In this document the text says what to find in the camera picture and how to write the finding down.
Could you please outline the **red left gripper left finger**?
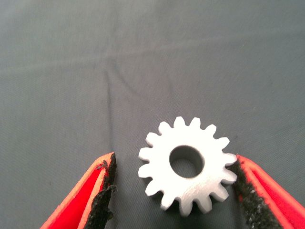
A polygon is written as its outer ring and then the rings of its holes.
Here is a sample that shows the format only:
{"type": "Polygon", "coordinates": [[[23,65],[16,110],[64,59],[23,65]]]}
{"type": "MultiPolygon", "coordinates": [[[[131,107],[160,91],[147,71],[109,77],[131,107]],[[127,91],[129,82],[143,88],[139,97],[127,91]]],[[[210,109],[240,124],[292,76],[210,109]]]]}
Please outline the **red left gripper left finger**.
{"type": "Polygon", "coordinates": [[[115,175],[114,152],[97,158],[41,228],[105,228],[107,221],[113,217],[109,202],[115,190],[115,175]]]}

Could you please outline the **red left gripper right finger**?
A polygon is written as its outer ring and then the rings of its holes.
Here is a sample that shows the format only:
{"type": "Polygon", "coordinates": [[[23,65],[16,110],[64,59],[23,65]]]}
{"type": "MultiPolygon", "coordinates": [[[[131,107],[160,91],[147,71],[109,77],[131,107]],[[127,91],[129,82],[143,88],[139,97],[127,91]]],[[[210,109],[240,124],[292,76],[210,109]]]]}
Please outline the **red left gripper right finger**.
{"type": "Polygon", "coordinates": [[[252,160],[237,155],[229,166],[233,184],[250,229],[303,229],[305,208],[252,160]]]}

